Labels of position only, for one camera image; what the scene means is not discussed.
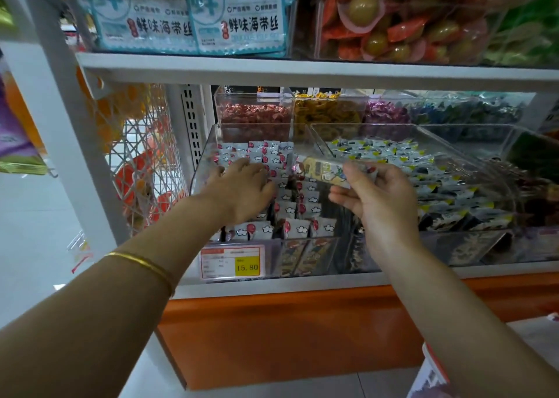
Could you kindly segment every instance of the gold bangle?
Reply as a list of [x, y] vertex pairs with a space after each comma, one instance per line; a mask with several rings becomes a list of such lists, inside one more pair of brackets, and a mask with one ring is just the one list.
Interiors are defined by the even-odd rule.
[[156, 263], [152, 263], [150, 260], [142, 258], [141, 256], [132, 255], [131, 253], [122, 253], [122, 252], [109, 252], [105, 256], [119, 256], [129, 261], [133, 261], [135, 263], [140, 264], [142, 267], [146, 267], [147, 269], [151, 270], [153, 273], [157, 274], [163, 281], [167, 284], [169, 288], [169, 296], [172, 298], [174, 295], [174, 280], [173, 276], [162, 267], [159, 267]]

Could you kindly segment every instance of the left hand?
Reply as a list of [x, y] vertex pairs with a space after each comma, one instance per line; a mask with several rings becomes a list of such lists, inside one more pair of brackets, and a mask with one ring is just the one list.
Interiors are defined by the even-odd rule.
[[248, 221], [270, 204], [276, 184], [268, 181], [268, 171], [263, 164], [251, 164], [247, 158], [233, 162], [226, 172], [216, 167], [210, 175], [200, 197], [215, 203], [224, 215], [224, 225]]

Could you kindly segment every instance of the yellow price label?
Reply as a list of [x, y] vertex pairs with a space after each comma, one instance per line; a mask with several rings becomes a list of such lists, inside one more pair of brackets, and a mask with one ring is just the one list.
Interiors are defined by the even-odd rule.
[[235, 257], [236, 276], [258, 276], [260, 275], [259, 256], [237, 256]]

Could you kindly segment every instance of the white tile floor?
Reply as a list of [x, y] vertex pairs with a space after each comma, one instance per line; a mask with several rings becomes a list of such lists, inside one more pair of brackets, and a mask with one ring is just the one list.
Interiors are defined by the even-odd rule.
[[[73, 277], [66, 246], [80, 230], [61, 183], [0, 173], [0, 327]], [[184, 391], [171, 386], [144, 352], [121, 398], [403, 398], [418, 368]]]

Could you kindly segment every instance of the hand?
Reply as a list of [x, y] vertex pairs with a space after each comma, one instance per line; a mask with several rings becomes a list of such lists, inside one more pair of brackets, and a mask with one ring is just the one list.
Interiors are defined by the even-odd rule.
[[378, 169], [373, 182], [352, 162], [343, 170], [351, 189], [332, 186], [328, 198], [361, 219], [367, 247], [373, 258], [390, 255], [401, 246], [421, 246], [418, 230], [417, 197], [401, 169], [374, 164]]
[[268, 171], [263, 164], [239, 158], [225, 173], [223, 167], [216, 167], [199, 196], [208, 198], [224, 215], [224, 225], [236, 225], [248, 221], [270, 203], [276, 184], [267, 180]]

